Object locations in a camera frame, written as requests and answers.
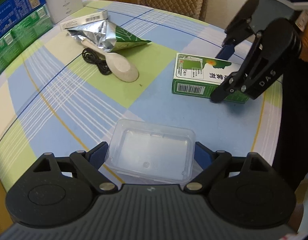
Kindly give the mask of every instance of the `tablecloth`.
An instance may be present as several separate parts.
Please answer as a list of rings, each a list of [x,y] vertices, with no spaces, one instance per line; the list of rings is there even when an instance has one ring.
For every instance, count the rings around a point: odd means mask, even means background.
[[[84,8],[65,20],[100,9],[108,10],[112,22],[152,41],[120,51],[136,65],[139,79],[125,83],[101,75],[83,60],[82,45],[61,32],[59,24],[27,48],[0,76],[0,179],[7,190],[44,152],[68,156],[110,142],[121,118],[190,128],[212,150],[234,156],[254,151],[272,163],[281,117],[280,81],[245,104],[214,104],[171,92],[176,53],[215,57],[225,37],[222,29],[103,0],[85,0]],[[250,45],[242,42],[230,61],[242,63]],[[106,165],[100,171],[118,185],[126,181]]]

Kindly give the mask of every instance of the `black cable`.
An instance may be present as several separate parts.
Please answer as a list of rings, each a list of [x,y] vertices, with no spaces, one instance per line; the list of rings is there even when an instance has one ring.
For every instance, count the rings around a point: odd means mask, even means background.
[[[82,56],[87,63],[95,64],[101,74],[107,76],[112,73],[112,71],[107,66],[106,60],[100,59],[92,49],[84,49],[82,51]]]

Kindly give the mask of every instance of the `blue stripe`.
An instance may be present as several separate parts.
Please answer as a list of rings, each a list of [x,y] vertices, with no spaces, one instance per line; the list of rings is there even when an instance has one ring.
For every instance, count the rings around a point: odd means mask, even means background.
[[[93,8],[93,9],[97,9],[97,10],[103,10],[103,8],[95,8],[95,7],[90,7],[90,6],[86,6],[86,7]],[[121,15],[125,15],[125,16],[132,17],[132,16],[127,15],[127,14],[124,14],[124,13],[119,13],[119,12],[114,12],[114,11],[109,11],[109,12],[118,13],[118,14],[121,14]],[[170,29],[173,29],[173,30],[177,30],[177,31],[179,31],[179,32],[182,32],[182,33],[191,35],[191,36],[193,36],[193,37],[195,37],[195,38],[201,39],[201,40],[206,41],[206,42],[208,42],[208,43],[210,43],[210,44],[213,44],[213,45],[215,45],[215,46],[217,46],[217,47],[219,47],[219,48],[222,48],[221,46],[219,46],[219,45],[217,45],[217,44],[214,44],[214,43],[212,43],[211,41],[205,40],[205,39],[203,39],[203,38],[201,38],[201,37],[198,37],[198,36],[196,36],[196,35],[194,35],[194,34],[191,34],[191,33],[188,33],[188,32],[185,32],[185,31],[182,31],[182,30],[173,28],[173,27],[169,27],[169,26],[164,25],[164,24],[155,23],[155,22],[151,22],[151,21],[148,21],[148,20],[141,19],[141,18],[139,18],[141,15],[139,15],[139,16],[137,16],[137,17],[134,17],[134,19],[142,20],[142,21],[149,22],[149,23],[154,23],[154,24],[157,24],[157,25],[160,25],[160,26],[163,26],[163,27],[167,27],[167,28],[170,28]],[[241,58],[242,60],[244,60],[243,57],[238,56],[238,55],[235,54],[235,53],[234,53],[234,55],[237,56],[237,57],[239,57],[239,58]]]
[[[132,20],[136,19],[137,17],[140,17],[140,16],[142,16],[143,14],[146,14],[146,13],[148,13],[148,12],[152,11],[152,10],[154,10],[154,9],[150,9],[149,11],[144,12],[144,13],[142,13],[141,15],[138,15],[138,16],[136,16],[136,17],[133,17],[133,19],[130,19],[130,20],[129,20],[129,21],[127,21],[126,23],[123,23],[122,25],[120,25],[120,27],[122,27],[123,25],[125,25],[125,24],[129,23],[130,21],[132,21]]]
[[[66,66],[64,66],[64,68],[62,68],[36,95],[35,97],[26,105],[26,107],[24,107],[24,109],[19,113],[19,115],[14,119],[14,121],[10,124],[10,126],[8,127],[8,129],[5,131],[5,133],[2,135],[0,142],[3,140],[4,136],[7,134],[7,132],[10,130],[10,128],[12,127],[12,125],[14,125],[14,123],[16,122],[16,120],[21,116],[21,114],[29,107],[29,105],[37,98],[37,96],[43,91],[43,89],[45,89],[56,77],[57,75],[59,75],[59,73],[61,73],[69,64],[71,64],[74,60],[76,60],[80,55],[78,55],[77,57],[75,57],[75,59],[73,59],[70,63],[68,63]]]

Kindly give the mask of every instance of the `yellow stripe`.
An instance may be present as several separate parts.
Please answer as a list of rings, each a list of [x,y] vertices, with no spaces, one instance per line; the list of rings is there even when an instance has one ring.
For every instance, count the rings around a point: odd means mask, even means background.
[[[42,95],[42,93],[40,93],[40,90],[38,88],[38,86],[35,84],[34,80],[32,79],[29,70],[27,69],[27,66],[24,62],[24,67],[25,70],[27,71],[27,75],[29,76],[33,86],[35,87],[36,91],[40,94],[41,98],[43,99],[44,103],[47,105],[47,107],[50,109],[50,111],[52,112],[52,114],[54,114],[54,116],[57,118],[57,120],[59,120],[59,122],[64,126],[64,128],[74,137],[75,140],[77,140],[77,142],[79,144],[81,144],[81,146],[83,147],[83,149],[85,151],[89,151],[88,147],[81,141],[80,138],[78,138],[75,133],[73,133],[73,131],[66,125],[66,123],[60,118],[60,116],[55,112],[55,110],[53,109],[53,107],[49,104],[49,102],[46,100],[46,98]],[[104,165],[104,168],[110,173],[112,174],[120,183],[124,184],[125,182],[118,177],[109,167],[107,167],[106,165]]]
[[[260,110],[259,121],[258,121],[258,125],[257,125],[256,134],[255,134],[255,137],[254,137],[252,149],[250,150],[251,152],[254,151],[255,144],[256,144],[256,141],[257,141],[257,137],[258,137],[258,133],[259,133],[259,129],[260,129],[260,124],[261,124],[262,113],[263,113],[263,111],[264,111],[264,106],[265,106],[265,96],[266,96],[266,91],[264,92],[264,96],[263,96],[263,100],[262,100],[262,105],[261,105],[261,110]]]
[[[125,181],[122,180],[120,177],[118,177],[108,166],[105,165],[105,163],[103,164],[103,167],[110,173],[112,174],[120,183],[124,184]]]

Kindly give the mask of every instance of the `metal screw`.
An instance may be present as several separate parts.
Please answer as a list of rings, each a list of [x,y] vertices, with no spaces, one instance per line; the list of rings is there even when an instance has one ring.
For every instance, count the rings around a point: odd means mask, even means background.
[[[195,190],[200,190],[200,189],[203,187],[203,185],[200,184],[199,182],[190,182],[190,183],[188,183],[188,184],[186,185],[186,187],[187,187],[189,190],[195,191]]]
[[[100,189],[104,190],[104,191],[108,191],[108,190],[112,190],[115,188],[115,185],[111,182],[104,182],[102,184],[100,184]]]

